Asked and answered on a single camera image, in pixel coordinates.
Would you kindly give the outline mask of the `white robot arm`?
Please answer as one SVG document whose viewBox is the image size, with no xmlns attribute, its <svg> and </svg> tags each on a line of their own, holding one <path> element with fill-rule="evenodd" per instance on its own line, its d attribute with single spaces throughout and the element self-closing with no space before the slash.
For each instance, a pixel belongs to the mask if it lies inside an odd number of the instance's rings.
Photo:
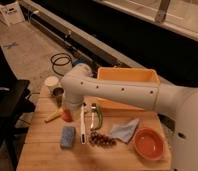
<svg viewBox="0 0 198 171">
<path fill-rule="evenodd" d="M 62 78 L 65 102 L 78 108 L 86 96 L 104 98 L 164 114 L 175 121 L 171 171 L 198 171 L 198 87 L 99 80 L 78 64 Z"/>
</svg>

